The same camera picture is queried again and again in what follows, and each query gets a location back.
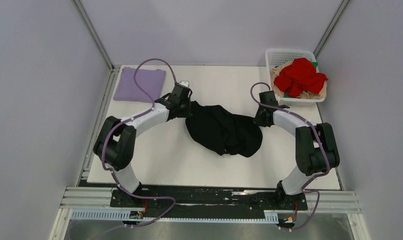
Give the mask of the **black t shirt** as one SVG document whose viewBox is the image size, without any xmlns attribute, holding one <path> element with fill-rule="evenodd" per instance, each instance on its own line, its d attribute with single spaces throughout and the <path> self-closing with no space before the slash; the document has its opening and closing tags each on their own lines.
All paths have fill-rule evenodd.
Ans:
<svg viewBox="0 0 403 240">
<path fill-rule="evenodd" d="M 261 147 L 263 134 L 254 118 L 234 114 L 221 105 L 191 102 L 191 117 L 185 119 L 190 137 L 216 154 L 249 158 Z"/>
</svg>

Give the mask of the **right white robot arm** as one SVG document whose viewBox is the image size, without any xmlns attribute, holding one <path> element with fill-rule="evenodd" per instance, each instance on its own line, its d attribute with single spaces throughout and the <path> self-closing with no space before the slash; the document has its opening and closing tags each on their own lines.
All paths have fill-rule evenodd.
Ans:
<svg viewBox="0 0 403 240">
<path fill-rule="evenodd" d="M 340 165 L 334 130 L 329 123 L 312 123 L 288 106 L 279 105 L 272 90 L 259 93 L 255 102 L 258 103 L 255 124 L 280 127 L 295 138 L 296 167 L 278 183 L 281 191 L 275 194 L 277 206 L 287 209 L 294 204 L 295 195 L 302 193 L 313 180 Z"/>
</svg>

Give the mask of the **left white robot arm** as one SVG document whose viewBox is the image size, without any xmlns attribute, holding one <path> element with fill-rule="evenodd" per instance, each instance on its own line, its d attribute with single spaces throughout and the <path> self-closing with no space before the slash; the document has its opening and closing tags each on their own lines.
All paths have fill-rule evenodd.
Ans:
<svg viewBox="0 0 403 240">
<path fill-rule="evenodd" d="M 109 116 L 104 121 L 93 152 L 124 192 L 123 200 L 129 206 L 136 207 L 143 200 L 143 193 L 138 190 L 140 181 L 131 166 L 137 137 L 159 124 L 190 117 L 191 95 L 189 82 L 181 81 L 175 83 L 172 92 L 155 100 L 150 109 L 126 119 Z"/>
</svg>

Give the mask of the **folded purple t shirt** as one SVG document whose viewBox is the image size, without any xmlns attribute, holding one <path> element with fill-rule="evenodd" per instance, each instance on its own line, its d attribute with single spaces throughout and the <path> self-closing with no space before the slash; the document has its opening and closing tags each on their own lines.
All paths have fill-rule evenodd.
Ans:
<svg viewBox="0 0 403 240">
<path fill-rule="evenodd" d="M 121 71 L 113 100 L 151 103 L 162 93 L 166 71 L 161 69 L 139 69 L 134 81 L 135 68 L 124 67 Z"/>
</svg>

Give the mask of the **white plastic basket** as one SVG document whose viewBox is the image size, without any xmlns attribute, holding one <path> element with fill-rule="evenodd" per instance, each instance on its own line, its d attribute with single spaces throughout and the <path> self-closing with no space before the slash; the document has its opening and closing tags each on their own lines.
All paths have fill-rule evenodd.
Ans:
<svg viewBox="0 0 403 240">
<path fill-rule="evenodd" d="M 317 62 L 312 52 L 271 48 L 265 52 L 265 62 L 281 105 L 309 106 L 326 99 L 329 79 L 311 63 Z"/>
</svg>

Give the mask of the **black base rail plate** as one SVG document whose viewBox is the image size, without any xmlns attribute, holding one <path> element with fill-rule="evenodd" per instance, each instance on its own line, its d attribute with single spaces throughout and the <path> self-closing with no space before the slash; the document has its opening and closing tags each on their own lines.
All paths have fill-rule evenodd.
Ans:
<svg viewBox="0 0 403 240">
<path fill-rule="evenodd" d="M 132 197 L 112 191 L 113 208 L 143 208 L 146 217 L 194 219 L 262 219 L 265 210 L 306 211 L 303 193 L 285 196 L 279 189 L 140 185 Z"/>
</svg>

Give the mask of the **left aluminium corner post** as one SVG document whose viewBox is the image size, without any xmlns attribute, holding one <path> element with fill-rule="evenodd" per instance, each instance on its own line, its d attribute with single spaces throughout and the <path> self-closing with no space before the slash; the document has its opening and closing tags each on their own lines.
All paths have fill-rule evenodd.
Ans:
<svg viewBox="0 0 403 240">
<path fill-rule="evenodd" d="M 81 19 L 83 21 L 85 28 L 87 29 L 88 33 L 90 34 L 90 37 L 93 40 L 103 61 L 105 62 L 108 69 L 112 72 L 114 70 L 115 66 L 114 66 L 105 46 L 103 45 L 83 2 L 81 0 L 72 0 L 71 2 L 74 4 L 79 16 L 81 17 Z"/>
</svg>

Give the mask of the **aluminium corner post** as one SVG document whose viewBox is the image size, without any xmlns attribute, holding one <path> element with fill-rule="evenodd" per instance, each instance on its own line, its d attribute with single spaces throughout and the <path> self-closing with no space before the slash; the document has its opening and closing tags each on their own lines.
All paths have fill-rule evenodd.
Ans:
<svg viewBox="0 0 403 240">
<path fill-rule="evenodd" d="M 352 1 L 351 0 L 341 0 L 335 13 L 333 14 L 330 22 L 328 23 L 324 33 L 322 34 L 318 44 L 316 45 L 313 54 L 315 57 L 318 57 L 323 48 L 325 47 L 326 43 L 328 42 L 329 38 L 331 37 L 333 31 L 335 30 L 336 26 L 338 25 L 339 21 L 343 17 L 346 9 L 350 5 Z"/>
<path fill-rule="evenodd" d="M 87 29 L 88 33 L 90 34 L 90 37 L 93 40 L 103 61 L 105 62 L 108 69 L 112 72 L 114 70 L 115 66 L 114 66 L 105 46 L 103 45 L 83 2 L 81 0 L 72 0 L 71 2 L 74 4 L 79 16 L 81 17 L 81 19 L 83 21 L 85 28 Z"/>
</svg>

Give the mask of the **right aluminium corner post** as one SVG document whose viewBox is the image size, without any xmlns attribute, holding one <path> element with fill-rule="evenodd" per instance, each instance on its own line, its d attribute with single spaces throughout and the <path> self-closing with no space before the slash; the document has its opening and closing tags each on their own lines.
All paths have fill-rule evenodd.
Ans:
<svg viewBox="0 0 403 240">
<path fill-rule="evenodd" d="M 335 13 L 333 14 L 330 22 L 328 23 L 324 33 L 322 34 L 318 44 L 316 45 L 313 54 L 315 57 L 318 57 L 323 48 L 325 47 L 326 43 L 328 42 L 329 38 L 331 37 L 333 31 L 335 30 L 336 26 L 338 25 L 339 21 L 343 17 L 346 9 L 350 5 L 352 1 L 351 0 L 341 0 Z"/>
</svg>

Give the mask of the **aluminium frame rail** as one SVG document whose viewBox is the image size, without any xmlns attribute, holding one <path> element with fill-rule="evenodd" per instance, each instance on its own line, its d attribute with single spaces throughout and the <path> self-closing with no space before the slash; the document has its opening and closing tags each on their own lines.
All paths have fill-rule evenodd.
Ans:
<svg viewBox="0 0 403 240">
<path fill-rule="evenodd" d="M 108 209 L 115 187 L 66 187 L 61 209 Z"/>
</svg>

